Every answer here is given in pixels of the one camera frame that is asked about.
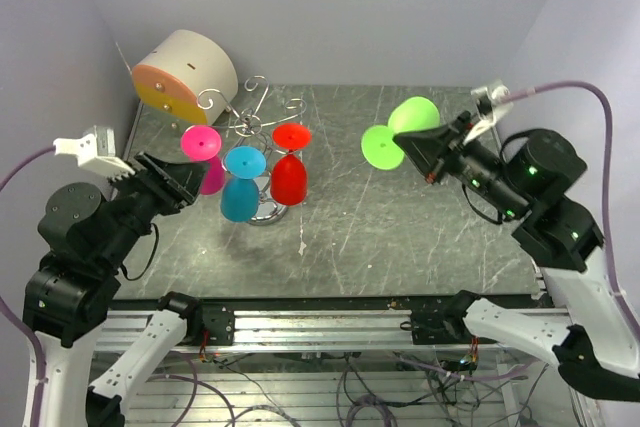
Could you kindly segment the red plastic wine glass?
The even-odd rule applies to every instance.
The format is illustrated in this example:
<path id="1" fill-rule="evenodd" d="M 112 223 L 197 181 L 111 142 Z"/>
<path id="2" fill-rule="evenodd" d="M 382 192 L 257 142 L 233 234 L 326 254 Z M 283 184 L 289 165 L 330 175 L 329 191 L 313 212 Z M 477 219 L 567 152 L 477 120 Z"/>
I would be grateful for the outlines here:
<path id="1" fill-rule="evenodd" d="M 296 152 L 308 146 L 312 134 L 304 125 L 285 123 L 273 131 L 272 138 L 285 151 L 272 169 L 272 198 L 285 206 L 300 204 L 307 195 L 308 176 L 307 169 Z"/>

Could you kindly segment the blue plastic wine glass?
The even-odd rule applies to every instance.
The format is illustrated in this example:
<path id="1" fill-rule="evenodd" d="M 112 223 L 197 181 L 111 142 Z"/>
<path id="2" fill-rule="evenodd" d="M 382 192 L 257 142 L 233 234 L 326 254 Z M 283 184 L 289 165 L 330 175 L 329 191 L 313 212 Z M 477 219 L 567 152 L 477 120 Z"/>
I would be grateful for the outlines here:
<path id="1" fill-rule="evenodd" d="M 220 209 L 231 222 L 248 222 L 257 213 L 260 190 L 255 179 L 266 170 L 266 158 L 257 148 L 232 148 L 224 160 L 230 178 L 222 192 Z"/>

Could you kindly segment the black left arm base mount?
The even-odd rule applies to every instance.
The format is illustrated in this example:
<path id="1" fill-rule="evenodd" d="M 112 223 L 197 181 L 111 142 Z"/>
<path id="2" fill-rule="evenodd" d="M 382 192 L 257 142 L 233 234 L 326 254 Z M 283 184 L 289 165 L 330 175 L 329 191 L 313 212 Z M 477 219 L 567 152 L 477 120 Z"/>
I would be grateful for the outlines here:
<path id="1" fill-rule="evenodd" d="M 202 342 L 205 346 L 231 346 L 235 335 L 235 313 L 220 303 L 202 306 Z"/>

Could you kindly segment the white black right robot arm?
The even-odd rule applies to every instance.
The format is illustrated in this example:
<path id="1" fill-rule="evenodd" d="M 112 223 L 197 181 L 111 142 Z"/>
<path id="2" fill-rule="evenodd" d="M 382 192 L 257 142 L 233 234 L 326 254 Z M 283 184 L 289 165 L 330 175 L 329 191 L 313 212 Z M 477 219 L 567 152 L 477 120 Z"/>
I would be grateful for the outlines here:
<path id="1" fill-rule="evenodd" d="M 508 137 L 522 145 L 505 160 L 465 139 L 470 120 L 463 112 L 445 126 L 397 133 L 393 141 L 428 184 L 453 177 L 463 192 L 496 209 L 492 224 L 516 223 L 513 238 L 560 296 L 572 323 L 554 327 L 462 290 L 443 312 L 442 334 L 455 343 L 471 336 L 509 343 L 556 368 L 587 397 L 637 402 L 639 340 L 595 266 L 605 237 L 589 210 L 566 195 L 586 163 L 562 135 L 543 128 Z"/>

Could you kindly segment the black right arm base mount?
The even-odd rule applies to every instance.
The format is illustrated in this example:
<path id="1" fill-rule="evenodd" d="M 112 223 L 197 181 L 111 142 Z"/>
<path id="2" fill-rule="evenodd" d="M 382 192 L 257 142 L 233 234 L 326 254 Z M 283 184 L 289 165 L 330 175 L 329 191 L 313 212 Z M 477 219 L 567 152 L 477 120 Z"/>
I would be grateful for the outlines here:
<path id="1" fill-rule="evenodd" d="M 471 344 L 472 341 L 468 331 L 455 331 L 443 315 L 435 310 L 412 311 L 399 328 L 409 332 L 413 344 L 418 346 Z"/>

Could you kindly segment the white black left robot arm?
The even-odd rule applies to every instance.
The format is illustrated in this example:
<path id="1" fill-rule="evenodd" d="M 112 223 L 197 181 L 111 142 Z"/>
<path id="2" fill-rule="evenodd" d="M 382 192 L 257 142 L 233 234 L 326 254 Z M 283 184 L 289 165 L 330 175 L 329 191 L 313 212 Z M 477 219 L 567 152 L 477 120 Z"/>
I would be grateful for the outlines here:
<path id="1" fill-rule="evenodd" d="M 49 247 L 26 285 L 22 322 L 30 354 L 27 426 L 122 426 L 133 397 L 178 344 L 203 334 L 199 300 L 170 292 L 119 359 L 95 381 L 92 357 L 120 288 L 117 278 L 158 216 L 192 205 L 207 172 L 140 153 L 139 169 L 109 179 L 112 200 L 91 183 L 51 195 L 38 233 Z"/>

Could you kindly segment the green plastic wine glass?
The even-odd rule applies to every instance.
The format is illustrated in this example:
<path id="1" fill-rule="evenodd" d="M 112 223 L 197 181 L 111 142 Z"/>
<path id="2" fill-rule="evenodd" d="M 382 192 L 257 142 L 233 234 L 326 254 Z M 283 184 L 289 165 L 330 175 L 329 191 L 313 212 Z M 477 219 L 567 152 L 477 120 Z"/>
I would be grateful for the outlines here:
<path id="1" fill-rule="evenodd" d="M 403 150 L 394 142 L 394 137 L 439 125 L 440 112 L 431 100 L 421 96 L 408 98 L 392 111 L 385 125 L 373 125 L 363 133 L 361 152 L 372 167 L 383 171 L 394 170 L 405 157 Z"/>

